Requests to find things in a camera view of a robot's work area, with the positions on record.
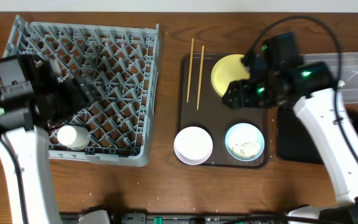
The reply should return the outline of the white paper cup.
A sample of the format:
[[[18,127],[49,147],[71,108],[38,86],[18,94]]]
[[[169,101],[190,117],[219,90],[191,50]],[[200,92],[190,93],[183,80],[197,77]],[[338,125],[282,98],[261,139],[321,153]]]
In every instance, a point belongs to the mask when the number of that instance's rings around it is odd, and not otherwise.
[[[64,125],[57,132],[60,144],[74,150],[83,150],[89,143],[89,131],[81,126]]]

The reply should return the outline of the light blue bowl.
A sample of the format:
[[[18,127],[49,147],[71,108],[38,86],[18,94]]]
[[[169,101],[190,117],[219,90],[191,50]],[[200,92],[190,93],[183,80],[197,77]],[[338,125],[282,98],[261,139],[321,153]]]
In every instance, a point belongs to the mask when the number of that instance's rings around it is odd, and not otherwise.
[[[243,162],[258,159],[265,149],[264,135],[250,123],[238,123],[230,127],[224,143],[228,153]]]

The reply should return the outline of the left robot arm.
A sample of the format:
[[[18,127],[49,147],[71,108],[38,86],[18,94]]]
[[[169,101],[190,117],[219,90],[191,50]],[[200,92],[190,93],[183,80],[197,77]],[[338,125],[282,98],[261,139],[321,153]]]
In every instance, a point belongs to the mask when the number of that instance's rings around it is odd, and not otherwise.
[[[50,124],[98,100],[83,77],[61,81],[60,67],[38,55],[0,58],[0,161],[13,223],[61,223],[49,159]]]

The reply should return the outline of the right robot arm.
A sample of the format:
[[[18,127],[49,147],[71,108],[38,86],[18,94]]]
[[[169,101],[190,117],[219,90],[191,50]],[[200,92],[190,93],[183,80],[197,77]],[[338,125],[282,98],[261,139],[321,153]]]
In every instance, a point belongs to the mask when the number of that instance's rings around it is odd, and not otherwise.
[[[295,36],[267,39],[262,55],[241,60],[250,77],[230,82],[223,103],[230,108],[271,108],[289,104],[311,136],[328,170],[337,207],[304,206],[279,216],[286,223],[358,223],[358,135],[324,62],[305,64]]]

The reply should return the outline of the black waste tray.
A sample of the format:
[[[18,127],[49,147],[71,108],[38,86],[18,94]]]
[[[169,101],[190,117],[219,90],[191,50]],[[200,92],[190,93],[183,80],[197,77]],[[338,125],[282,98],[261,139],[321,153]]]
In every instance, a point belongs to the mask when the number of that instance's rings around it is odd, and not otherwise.
[[[292,109],[279,108],[277,121],[279,158],[286,161],[323,164],[311,136]]]

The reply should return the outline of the yellow round plate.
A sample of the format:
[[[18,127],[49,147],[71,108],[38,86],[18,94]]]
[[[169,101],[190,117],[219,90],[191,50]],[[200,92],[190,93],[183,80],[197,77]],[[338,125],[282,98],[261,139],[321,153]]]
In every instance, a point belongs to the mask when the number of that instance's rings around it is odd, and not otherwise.
[[[250,73],[243,66],[241,59],[244,55],[231,54],[218,60],[211,72],[211,83],[217,94],[222,97],[230,82],[248,80]]]

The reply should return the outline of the dark brown serving tray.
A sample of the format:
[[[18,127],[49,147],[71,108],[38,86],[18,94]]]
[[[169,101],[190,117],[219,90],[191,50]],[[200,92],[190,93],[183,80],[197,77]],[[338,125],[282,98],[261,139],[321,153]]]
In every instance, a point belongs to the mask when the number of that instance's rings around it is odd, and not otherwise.
[[[186,94],[190,54],[186,54],[181,60],[181,90],[179,99],[178,129],[182,130],[189,126],[197,126],[206,130],[212,137],[212,154],[206,162],[201,164],[202,166],[236,167],[247,169],[262,168],[269,160],[268,143],[265,143],[264,152],[258,159],[250,162],[243,162],[233,158],[228,153],[225,147],[224,139],[226,132],[233,125],[238,123],[250,123],[256,126],[264,135],[265,141],[268,141],[269,127],[267,110],[255,108],[232,110],[228,106],[222,104],[221,97],[216,93],[211,83],[211,72],[218,60],[226,55],[214,53],[204,54],[200,107],[199,110],[197,110],[196,103],[198,94],[200,56],[200,53],[193,54],[189,102],[186,102]]]

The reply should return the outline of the right wooden chopstick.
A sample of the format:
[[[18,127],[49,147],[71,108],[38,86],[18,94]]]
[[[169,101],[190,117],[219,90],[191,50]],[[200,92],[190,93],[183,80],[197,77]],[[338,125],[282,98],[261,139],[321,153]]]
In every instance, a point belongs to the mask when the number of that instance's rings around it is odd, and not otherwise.
[[[198,80],[197,104],[196,104],[197,110],[199,110],[199,107],[200,107],[201,86],[202,86],[202,77],[203,77],[204,49],[205,49],[205,46],[202,45],[201,56],[200,56],[200,71],[199,71],[199,80]]]

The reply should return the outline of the wooden chopstick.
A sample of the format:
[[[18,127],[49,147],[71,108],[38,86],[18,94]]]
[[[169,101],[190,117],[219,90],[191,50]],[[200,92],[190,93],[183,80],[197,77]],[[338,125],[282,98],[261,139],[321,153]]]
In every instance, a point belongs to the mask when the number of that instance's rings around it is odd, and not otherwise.
[[[204,49],[205,49],[205,46],[202,45],[201,56],[200,56],[200,71],[199,71],[199,80],[198,80],[197,104],[196,104],[197,110],[199,110],[199,107],[200,107],[201,86],[202,86],[202,77],[203,77]]]
[[[194,45],[195,45],[195,40],[194,40],[194,38],[192,38],[191,39],[191,51],[190,51],[189,71],[188,71],[188,86],[187,86],[186,102],[189,102],[189,98],[190,98]]]

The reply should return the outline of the grey plastic dish rack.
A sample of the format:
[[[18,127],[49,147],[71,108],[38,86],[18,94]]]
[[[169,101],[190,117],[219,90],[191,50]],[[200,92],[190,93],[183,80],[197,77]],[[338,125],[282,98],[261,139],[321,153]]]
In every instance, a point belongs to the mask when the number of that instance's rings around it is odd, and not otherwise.
[[[154,95],[159,73],[158,29],[28,23],[16,17],[4,57],[38,55],[53,60],[60,80],[83,77],[100,99],[71,118],[50,124],[52,159],[142,167],[149,161]],[[64,125],[89,131],[89,144],[74,151],[57,139]]]

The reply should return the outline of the white pink-rimmed bowl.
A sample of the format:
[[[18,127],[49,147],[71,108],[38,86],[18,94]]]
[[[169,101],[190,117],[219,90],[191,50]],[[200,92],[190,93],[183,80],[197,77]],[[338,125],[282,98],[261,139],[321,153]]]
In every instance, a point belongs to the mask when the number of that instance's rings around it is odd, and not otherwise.
[[[203,128],[190,126],[176,135],[173,148],[180,161],[195,166],[208,160],[213,151],[213,140]]]

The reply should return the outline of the left wooden chopstick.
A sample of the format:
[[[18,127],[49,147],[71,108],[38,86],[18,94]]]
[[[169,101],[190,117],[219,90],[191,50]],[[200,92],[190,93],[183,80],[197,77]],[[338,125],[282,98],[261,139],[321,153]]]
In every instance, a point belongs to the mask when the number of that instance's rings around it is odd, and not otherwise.
[[[186,102],[189,102],[189,98],[190,98],[194,45],[195,45],[195,40],[194,40],[194,38],[192,38],[191,39],[191,51],[190,51],[189,71],[188,71],[188,86],[187,86]]]

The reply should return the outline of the clear plastic bin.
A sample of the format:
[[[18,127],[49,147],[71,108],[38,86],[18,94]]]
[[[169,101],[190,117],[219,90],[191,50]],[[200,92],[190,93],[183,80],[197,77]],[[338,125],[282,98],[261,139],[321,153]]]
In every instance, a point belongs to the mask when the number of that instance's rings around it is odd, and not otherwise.
[[[337,88],[342,94],[344,103],[358,103],[358,52],[342,53],[340,80],[345,82],[342,88]],[[337,53],[304,54],[305,64],[324,62],[334,79],[337,79]]]

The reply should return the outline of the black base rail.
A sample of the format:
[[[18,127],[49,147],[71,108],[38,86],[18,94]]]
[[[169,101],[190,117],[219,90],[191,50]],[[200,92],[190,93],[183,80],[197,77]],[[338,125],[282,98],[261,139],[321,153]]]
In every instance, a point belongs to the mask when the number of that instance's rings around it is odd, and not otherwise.
[[[131,213],[113,213],[109,215],[111,223],[122,224],[189,224],[189,223],[205,223],[205,224],[222,224],[231,220],[257,216],[272,216],[273,213],[249,213],[249,214],[212,214],[212,213],[148,213],[145,210],[133,210]]]

